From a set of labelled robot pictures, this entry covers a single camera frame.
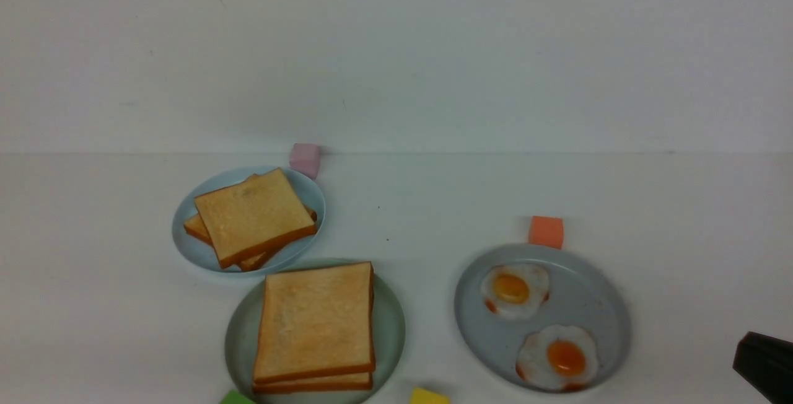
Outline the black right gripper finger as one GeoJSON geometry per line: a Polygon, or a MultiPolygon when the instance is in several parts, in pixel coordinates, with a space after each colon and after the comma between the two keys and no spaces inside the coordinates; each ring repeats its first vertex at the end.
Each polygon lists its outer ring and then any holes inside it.
{"type": "Polygon", "coordinates": [[[792,342],[748,332],[737,344],[733,370],[769,402],[792,402],[792,342]]]}

